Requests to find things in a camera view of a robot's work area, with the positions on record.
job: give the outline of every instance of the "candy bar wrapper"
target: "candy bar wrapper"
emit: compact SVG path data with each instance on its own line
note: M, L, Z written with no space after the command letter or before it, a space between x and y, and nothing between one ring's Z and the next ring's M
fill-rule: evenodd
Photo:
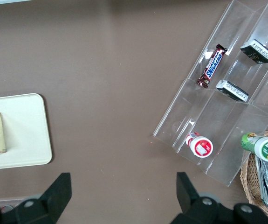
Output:
M197 80L197 84L203 86L204 88L208 87L210 80L214 73L216 72L224 54L227 52L227 49L222 47L220 44L216 46L216 50L209 59L209 62L202 74L202 76Z

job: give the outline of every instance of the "clear acrylic organizer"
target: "clear acrylic organizer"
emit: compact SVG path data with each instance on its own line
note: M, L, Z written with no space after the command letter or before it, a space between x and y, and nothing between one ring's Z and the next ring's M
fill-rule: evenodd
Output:
M243 43L252 39L268 48L268 4L255 12L233 0L154 132L155 137L227 186L249 154L241 148L242 135L263 134L268 127L268 63L256 64L240 51ZM195 81L218 43L228 51L205 89ZM215 86L220 80L245 90L248 102L234 101L217 91ZM212 141L213 153L209 157L193 155L185 143L191 132Z

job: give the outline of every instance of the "white tray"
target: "white tray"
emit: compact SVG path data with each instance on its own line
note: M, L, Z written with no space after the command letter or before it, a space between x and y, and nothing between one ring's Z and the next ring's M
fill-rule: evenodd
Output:
M43 98L30 93L1 97L0 112L7 152L0 169L42 165L52 158Z

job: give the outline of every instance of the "table surface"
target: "table surface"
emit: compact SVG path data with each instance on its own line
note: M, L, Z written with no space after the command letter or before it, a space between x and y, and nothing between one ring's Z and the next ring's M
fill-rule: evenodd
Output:
M267 0L241 0L258 9ZM42 193L70 172L60 224L170 223L176 173L233 208L226 187L152 133L229 0L33 0L0 5L0 97L44 97L53 159L0 169L0 198Z

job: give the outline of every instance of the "snickers logo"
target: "snickers logo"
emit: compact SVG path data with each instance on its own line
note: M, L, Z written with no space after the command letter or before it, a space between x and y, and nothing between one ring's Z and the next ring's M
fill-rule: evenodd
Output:
M209 80L212 78L214 72L216 71L223 55L220 50L217 50L216 54L214 55L212 62L209 64L208 68L204 72L204 74L209 78Z

